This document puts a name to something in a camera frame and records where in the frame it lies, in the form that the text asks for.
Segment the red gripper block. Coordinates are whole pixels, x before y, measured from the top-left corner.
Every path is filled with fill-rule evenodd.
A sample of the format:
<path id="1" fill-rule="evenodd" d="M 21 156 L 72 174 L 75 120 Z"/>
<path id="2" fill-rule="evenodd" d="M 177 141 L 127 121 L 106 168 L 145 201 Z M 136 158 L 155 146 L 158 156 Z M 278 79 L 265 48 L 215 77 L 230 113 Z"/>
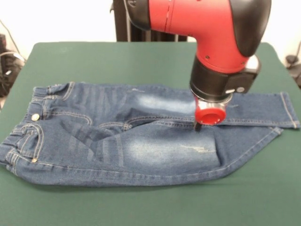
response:
<path id="1" fill-rule="evenodd" d="M 200 131 L 202 125 L 216 125 L 226 118 L 226 105 L 224 103 L 205 102 L 196 98 L 195 121 L 193 128 Z"/>

